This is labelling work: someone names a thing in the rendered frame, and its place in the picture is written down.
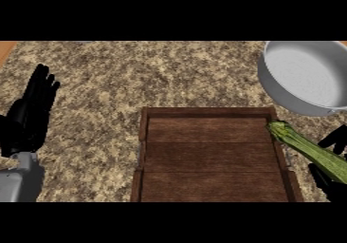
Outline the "grey metal pot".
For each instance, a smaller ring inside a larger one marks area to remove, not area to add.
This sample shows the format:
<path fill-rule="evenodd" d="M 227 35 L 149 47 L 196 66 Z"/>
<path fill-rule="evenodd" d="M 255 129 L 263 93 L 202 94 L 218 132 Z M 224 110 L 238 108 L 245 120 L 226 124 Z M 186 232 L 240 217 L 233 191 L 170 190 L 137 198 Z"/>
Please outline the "grey metal pot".
<path fill-rule="evenodd" d="M 310 117 L 347 112 L 347 46 L 338 41 L 267 41 L 257 78 L 291 112 Z"/>

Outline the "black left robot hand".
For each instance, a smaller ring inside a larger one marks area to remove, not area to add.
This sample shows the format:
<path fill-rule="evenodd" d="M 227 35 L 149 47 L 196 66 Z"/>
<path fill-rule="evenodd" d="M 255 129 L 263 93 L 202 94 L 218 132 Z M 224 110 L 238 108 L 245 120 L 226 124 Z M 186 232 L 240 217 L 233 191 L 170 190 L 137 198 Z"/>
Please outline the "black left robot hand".
<path fill-rule="evenodd" d="M 35 153 L 40 150 L 59 87 L 48 66 L 38 64 L 22 98 L 13 102 L 7 115 L 0 115 L 0 149 L 4 158 L 19 152 Z"/>

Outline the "brown wooden tray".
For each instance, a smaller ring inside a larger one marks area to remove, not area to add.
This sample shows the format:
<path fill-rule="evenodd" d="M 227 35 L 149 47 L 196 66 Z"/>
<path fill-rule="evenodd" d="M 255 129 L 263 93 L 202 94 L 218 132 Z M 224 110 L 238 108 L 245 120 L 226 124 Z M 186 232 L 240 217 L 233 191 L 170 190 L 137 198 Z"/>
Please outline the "brown wooden tray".
<path fill-rule="evenodd" d="M 301 202 L 273 107 L 146 107 L 133 202 Z"/>

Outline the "green squash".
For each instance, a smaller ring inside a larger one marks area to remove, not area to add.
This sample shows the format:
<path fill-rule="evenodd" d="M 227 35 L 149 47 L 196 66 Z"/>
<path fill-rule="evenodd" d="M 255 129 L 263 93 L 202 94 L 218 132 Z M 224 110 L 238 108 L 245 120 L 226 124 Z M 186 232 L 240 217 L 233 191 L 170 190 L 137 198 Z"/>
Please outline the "green squash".
<path fill-rule="evenodd" d="M 326 148 L 313 143 L 285 121 L 270 121 L 266 125 L 274 139 L 319 167 L 332 181 L 347 184 L 347 161 Z"/>

